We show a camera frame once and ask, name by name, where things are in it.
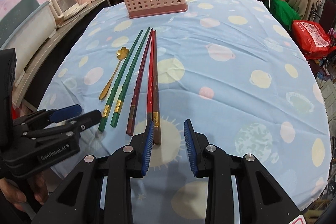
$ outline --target polka dot pattern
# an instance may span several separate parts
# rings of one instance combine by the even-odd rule
[[[93,85],[94,83],[99,81],[103,73],[104,73],[104,70],[101,67],[91,69],[84,77],[84,84]]]
[[[56,95],[56,93],[54,93],[54,94],[52,95],[52,97],[50,98],[50,105],[53,105],[53,104],[54,104],[56,98],[57,98],[57,95]]]
[[[241,16],[229,16],[229,22],[236,24],[236,25],[245,25],[247,24],[248,20]]]
[[[254,70],[251,73],[250,83],[256,85],[261,89],[267,89],[270,87],[272,82],[272,77],[269,73],[266,73],[262,70]]]
[[[218,20],[210,17],[201,19],[199,23],[205,28],[213,28],[220,25],[220,22]]]
[[[315,167],[319,167],[325,157],[324,144],[320,138],[317,138],[311,148],[311,159]]]

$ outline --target red chopstick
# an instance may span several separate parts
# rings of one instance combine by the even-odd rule
[[[147,124],[153,121],[153,56],[154,56],[154,33],[152,32],[151,56],[148,72],[148,91],[147,91]]]
[[[140,88],[141,88],[141,82],[142,82],[142,76],[143,76],[143,71],[145,68],[145,63],[146,63],[146,58],[147,58],[147,53],[149,49],[149,44],[152,40],[152,37],[154,36],[154,31],[153,29],[151,30],[147,44],[145,47],[145,51],[142,56],[140,68],[139,68],[139,74],[136,79],[136,84],[134,88],[134,93],[133,93],[133,98],[131,102],[131,108],[129,110],[129,116],[128,116],[128,122],[127,122],[127,128],[126,128],[126,134],[129,136],[133,136],[134,133],[134,125],[135,125],[135,116],[137,115],[137,107],[138,107],[138,102],[139,102],[139,94],[140,94]]]
[[[154,31],[153,53],[153,122],[154,144],[161,144],[160,105],[159,105],[159,82],[158,82],[158,57],[156,44],[156,31]]]

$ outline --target blue tablecloth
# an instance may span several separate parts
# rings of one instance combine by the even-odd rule
[[[187,118],[228,154],[256,155],[296,205],[306,207],[325,187],[331,159],[324,102],[307,61],[259,1],[188,3],[185,13],[132,20],[124,3],[104,8],[71,49],[39,108],[80,104],[84,112],[103,110],[106,100],[98,97],[118,63],[116,51],[131,48],[139,31],[152,27],[162,145],[153,148],[147,176],[131,181],[135,223],[204,223],[207,180],[190,171],[183,135]],[[104,133],[97,126],[84,131],[81,152],[54,166],[59,175],[87,154],[106,156],[130,142],[125,128],[141,56],[118,126],[110,127],[110,115]],[[148,63],[136,133],[145,129]]]

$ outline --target sticker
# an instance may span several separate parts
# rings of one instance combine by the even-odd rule
[[[297,218],[295,218],[292,222],[290,222],[289,224],[306,224],[306,221],[303,215],[300,215]]]
[[[327,47],[327,46],[329,46],[329,43],[321,37],[319,31],[317,30],[317,28],[314,25],[306,23],[306,22],[300,22],[300,23],[307,30],[307,32],[310,34],[310,36],[312,37],[312,39],[315,42],[316,47]]]

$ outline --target red plastic bag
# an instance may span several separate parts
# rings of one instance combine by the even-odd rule
[[[307,60],[321,59],[336,50],[336,47],[330,47],[330,37],[319,23],[294,20],[292,32]]]

